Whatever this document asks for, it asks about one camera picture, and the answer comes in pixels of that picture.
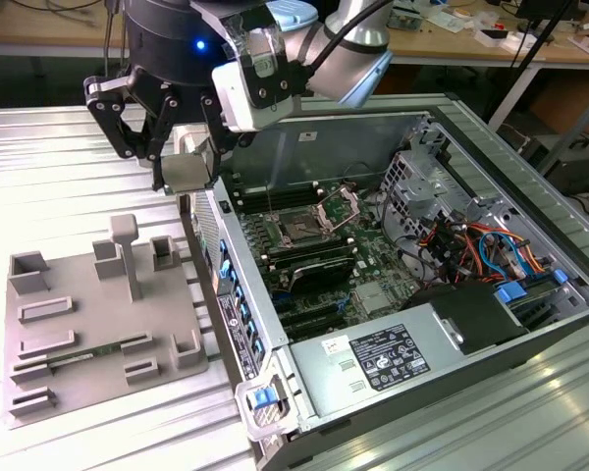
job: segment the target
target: blue cable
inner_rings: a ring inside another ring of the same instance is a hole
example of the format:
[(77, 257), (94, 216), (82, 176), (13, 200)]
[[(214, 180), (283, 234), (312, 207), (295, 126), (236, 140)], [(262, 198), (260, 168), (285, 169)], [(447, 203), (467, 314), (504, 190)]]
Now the blue cable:
[(500, 275), (502, 275), (506, 281), (508, 281), (509, 277), (507, 276), (507, 273), (504, 270), (502, 270), (500, 267), (498, 267), (497, 265), (492, 264), (489, 261), (489, 259), (487, 258), (487, 255), (484, 251), (484, 240), (486, 239), (486, 236), (488, 234), (492, 234), (492, 233), (486, 233), (486, 234), (482, 235), (482, 237), (480, 238), (480, 242), (478, 243), (478, 250), (480, 251), (480, 258), (482, 259), (482, 261), (484, 262), (484, 264), (487, 267), (491, 268), (492, 270), (495, 270)]
[(519, 253), (519, 250), (517, 249), (515, 243), (510, 239), (510, 237), (506, 234), (503, 233), (498, 233), (498, 232), (491, 232), (491, 233), (485, 233), (482, 235), (482, 237), (480, 238), (480, 243), (478, 244), (478, 248), (480, 249), (480, 257), (482, 258), (482, 261), (490, 268), (492, 268), (493, 270), (495, 270), (496, 272), (498, 272), (500, 275), (502, 275), (504, 277), (504, 279), (506, 281), (509, 280), (509, 277), (507, 277), (506, 273), (504, 270), (502, 270), (502, 268), (498, 267), (497, 265), (492, 264), (491, 262), (489, 262), (489, 260), (487, 259), (485, 250), (484, 250), (484, 241), (486, 239), (486, 236), (488, 235), (492, 235), (492, 236), (499, 236), (502, 238), (503, 241), (505, 241), (510, 248), (512, 249), (512, 252), (514, 253), (515, 258), (517, 259), (517, 262), (519, 262), (519, 265), (521, 266), (521, 268), (523, 269), (523, 271), (525, 272), (526, 275), (535, 275), (534, 270), (532, 270), (530, 268), (530, 271), (528, 270), (528, 264), (526, 264), (526, 262), (523, 260), (523, 257), (521, 257), (521, 254)]

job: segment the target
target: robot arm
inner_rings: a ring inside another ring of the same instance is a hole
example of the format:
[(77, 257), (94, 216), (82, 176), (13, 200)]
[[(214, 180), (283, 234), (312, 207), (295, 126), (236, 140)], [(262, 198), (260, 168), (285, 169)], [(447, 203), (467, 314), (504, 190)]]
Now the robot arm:
[[(192, 183), (173, 189), (212, 185), (221, 156), (292, 113), (306, 89), (361, 106), (392, 57), (392, 0), (341, 0), (325, 24), (298, 0), (125, 0), (123, 8), (131, 64), (119, 78), (86, 79), (85, 100), (118, 155), (152, 168), (155, 190), (197, 164)], [(122, 120), (128, 100), (146, 110), (140, 131)], [(162, 158), (173, 125), (187, 123), (207, 125), (199, 151), (187, 164)]]

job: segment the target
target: power supply label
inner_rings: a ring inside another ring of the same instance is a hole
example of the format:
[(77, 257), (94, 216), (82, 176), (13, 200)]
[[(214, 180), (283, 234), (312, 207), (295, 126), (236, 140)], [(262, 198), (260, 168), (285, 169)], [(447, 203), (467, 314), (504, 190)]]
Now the power supply label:
[(430, 371), (403, 324), (349, 342), (369, 385), (375, 391)]

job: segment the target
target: white label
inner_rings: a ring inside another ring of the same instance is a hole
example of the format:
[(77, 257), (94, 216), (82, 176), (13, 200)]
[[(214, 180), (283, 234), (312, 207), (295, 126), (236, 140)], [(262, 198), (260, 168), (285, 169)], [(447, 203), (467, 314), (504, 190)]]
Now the white label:
[(317, 131), (302, 132), (301, 134), (298, 135), (298, 141), (299, 142), (307, 142), (309, 140), (316, 140), (316, 134), (318, 134)]
[(323, 345), (323, 348), (325, 348), (325, 353), (328, 355), (333, 355), (334, 353), (339, 353), (349, 349), (349, 337), (334, 337), (333, 339), (321, 341), (321, 344)]
[(416, 368), (417, 366), (421, 366), (423, 363), (425, 363), (425, 360), (423, 358), (419, 358), (418, 360), (414, 360), (412, 362), (412, 368)]

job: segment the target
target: desk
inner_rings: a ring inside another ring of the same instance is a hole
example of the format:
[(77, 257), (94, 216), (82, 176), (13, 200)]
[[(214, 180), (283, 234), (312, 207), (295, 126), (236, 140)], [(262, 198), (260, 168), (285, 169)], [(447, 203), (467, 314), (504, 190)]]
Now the desk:
[[(43, 4), (27, 1), (30, 5)], [(84, 18), (91, 25), (30, 10), (7, 0), (0, 2), (0, 56), (102, 58), (107, 12), (102, 3), (82, 11), (88, 12)], [(120, 57), (121, 29), (122, 22), (117, 17), (110, 57)]]
[[(496, 12), (500, 15), (499, 22), (506, 29), (517, 30), (519, 19), (500, 7), (487, 4), (485, 0), (476, 0), (463, 9), (474, 14), (480, 11)], [(422, 32), (409, 32), (390, 29), (389, 49), (394, 55), (393, 64), (506, 68), (510, 67), (514, 57), (514, 54), (503, 48), (483, 46), (473, 38), (471, 30), (454, 34), (426, 21), (421, 30)], [(500, 126), (541, 69), (589, 70), (589, 54), (571, 44), (567, 40), (571, 36), (571, 32), (554, 33), (554, 42), (540, 49), (493, 115), (489, 126), (493, 129)]]
[[(474, 13), (496, 11), (508, 29), (516, 29), (518, 19), (484, 0), (476, 0), (473, 5), (464, 8)], [(0, 4), (0, 55), (102, 57), (106, 12), (102, 4), (90, 7), (88, 11), (95, 27), (3, 1)], [(119, 57), (120, 54), (120, 23), (114, 23), (111, 57)], [(509, 67), (513, 57), (504, 49), (483, 46), (473, 39), (472, 32), (468, 30), (453, 34), (427, 22), (422, 29), (423, 32), (391, 29), (389, 48), (395, 55), (394, 64)], [(493, 128), (498, 128), (504, 121), (541, 69), (589, 69), (589, 55), (567, 41), (570, 35), (557, 32), (555, 42), (541, 49), (493, 116), (489, 123)]]

